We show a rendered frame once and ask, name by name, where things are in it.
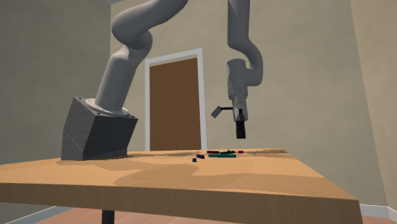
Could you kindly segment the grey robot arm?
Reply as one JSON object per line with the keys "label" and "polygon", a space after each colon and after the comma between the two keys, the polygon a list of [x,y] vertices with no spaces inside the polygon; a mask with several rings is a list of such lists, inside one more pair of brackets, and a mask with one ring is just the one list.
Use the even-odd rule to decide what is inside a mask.
{"label": "grey robot arm", "polygon": [[[114,17],[112,33],[124,46],[110,57],[96,100],[85,100],[89,108],[112,116],[128,115],[123,105],[138,65],[151,50],[149,29],[170,20],[187,2],[151,0]],[[248,38],[249,16],[250,0],[228,0],[228,46],[243,53],[250,62],[250,69],[244,59],[231,59],[226,63],[228,97],[248,96],[247,86],[258,86],[262,82],[263,60]]]}

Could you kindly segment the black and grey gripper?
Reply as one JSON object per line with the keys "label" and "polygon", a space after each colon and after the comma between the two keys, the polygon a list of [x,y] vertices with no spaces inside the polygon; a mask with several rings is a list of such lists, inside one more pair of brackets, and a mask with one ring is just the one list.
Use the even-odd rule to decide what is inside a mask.
{"label": "black and grey gripper", "polygon": [[[233,97],[229,98],[229,100],[232,100],[232,105],[233,105],[233,119],[234,119],[234,122],[236,122],[236,138],[237,139],[245,139],[246,138],[245,124],[244,124],[244,121],[248,120],[246,98],[247,98],[247,96],[233,96]],[[237,117],[237,116],[239,116],[239,117]]]}

